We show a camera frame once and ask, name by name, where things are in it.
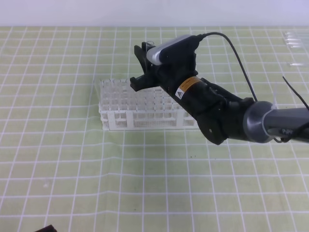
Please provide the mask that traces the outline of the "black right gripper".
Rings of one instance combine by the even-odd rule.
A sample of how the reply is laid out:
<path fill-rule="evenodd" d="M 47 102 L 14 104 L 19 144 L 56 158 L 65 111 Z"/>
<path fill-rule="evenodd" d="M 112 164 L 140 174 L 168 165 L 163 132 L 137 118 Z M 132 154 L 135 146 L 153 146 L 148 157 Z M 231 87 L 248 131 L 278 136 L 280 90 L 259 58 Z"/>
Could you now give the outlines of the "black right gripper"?
<path fill-rule="evenodd" d="M 143 75 L 130 78 L 130 86 L 137 92 L 143 89 L 161 87 L 173 99 L 180 101 L 176 97 L 177 89 L 190 77 L 196 76 L 196 63 L 194 61 L 181 61 L 172 64 L 154 65 L 146 57 L 146 42 L 141 46 L 134 46 L 134 55 L 138 59 Z"/>

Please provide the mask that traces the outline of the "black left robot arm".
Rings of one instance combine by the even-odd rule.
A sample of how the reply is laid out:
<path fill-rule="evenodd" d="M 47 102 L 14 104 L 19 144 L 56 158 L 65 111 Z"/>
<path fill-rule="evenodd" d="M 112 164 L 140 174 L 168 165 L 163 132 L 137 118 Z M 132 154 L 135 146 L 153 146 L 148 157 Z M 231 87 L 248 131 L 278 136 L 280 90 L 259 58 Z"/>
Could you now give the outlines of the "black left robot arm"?
<path fill-rule="evenodd" d="M 57 230 L 55 229 L 55 227 L 53 225 L 48 225 L 44 228 L 41 228 L 35 232 L 57 232 Z"/>

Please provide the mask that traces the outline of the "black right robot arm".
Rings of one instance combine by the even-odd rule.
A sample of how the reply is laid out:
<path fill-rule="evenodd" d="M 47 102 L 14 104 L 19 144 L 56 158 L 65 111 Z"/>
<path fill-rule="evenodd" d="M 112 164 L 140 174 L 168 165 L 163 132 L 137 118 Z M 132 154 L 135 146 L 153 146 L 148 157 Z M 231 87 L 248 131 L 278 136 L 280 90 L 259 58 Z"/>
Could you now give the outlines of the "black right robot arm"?
<path fill-rule="evenodd" d="M 171 47 L 143 42 L 134 53 L 144 74 L 132 77 L 135 91 L 161 87 L 198 124 L 203 135 L 219 145 L 226 139 L 267 143 L 275 137 L 309 140 L 307 108 L 272 108 L 266 101 L 239 98 L 222 87 L 198 78 L 195 50 L 198 42 L 179 42 Z"/>

